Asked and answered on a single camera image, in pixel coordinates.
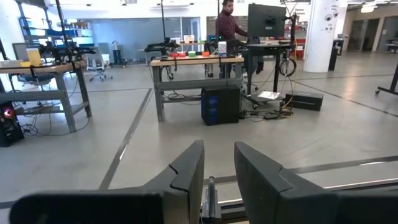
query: gray floor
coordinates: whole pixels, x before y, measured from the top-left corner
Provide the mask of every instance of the gray floor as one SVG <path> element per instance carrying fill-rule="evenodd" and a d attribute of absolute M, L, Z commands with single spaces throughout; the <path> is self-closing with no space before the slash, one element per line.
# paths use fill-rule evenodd
<path fill-rule="evenodd" d="M 246 142 L 288 168 L 396 156 L 398 97 L 383 92 L 376 96 L 374 91 L 379 85 L 390 85 L 397 62 L 397 55 L 348 53 L 339 58 L 335 72 L 322 74 L 303 72 L 300 62 L 295 77 L 300 84 L 295 88 L 323 93 L 321 112 L 294 110 L 290 119 L 259 123 L 245 119 L 212 127 L 201 121 L 198 105 L 166 104 L 165 122 L 158 123 L 153 95 L 143 105 L 142 116 L 137 116 L 153 87 L 149 69 L 114 68 L 108 71 L 113 80 L 87 83 L 93 117 L 85 129 L 62 137 L 28 137 L 0 149 L 0 205 L 39 190 L 98 189 L 115 156 L 119 161 L 109 188 L 142 185 L 197 139 L 205 142 L 205 177 L 234 175 L 235 141 Z M 254 81 L 262 85 L 272 67 L 273 63 L 267 62 Z M 205 78 L 201 66 L 179 67 L 175 73 L 176 80 L 196 78 Z M 76 78 L 65 79 L 73 91 Z M 290 83 L 283 83 L 280 80 L 279 91 L 285 93 Z M 267 82 L 262 89 L 271 86 L 272 82 Z M 73 95 L 72 101 L 80 100 L 79 94 Z M 134 118 L 138 126 L 118 154 Z M 23 123 L 30 120 L 20 119 Z M 79 128 L 87 119 L 80 113 L 76 121 Z M 40 117 L 37 127 L 42 132 L 49 130 L 48 115 Z M 52 115 L 52 133 L 65 132 L 64 117 Z M 392 162 L 302 176 L 329 187 L 396 178 L 396 169 Z M 219 185 L 218 191 L 220 201 L 240 198 L 236 183 Z M 7 212 L 0 210 L 0 223 L 7 223 Z"/>

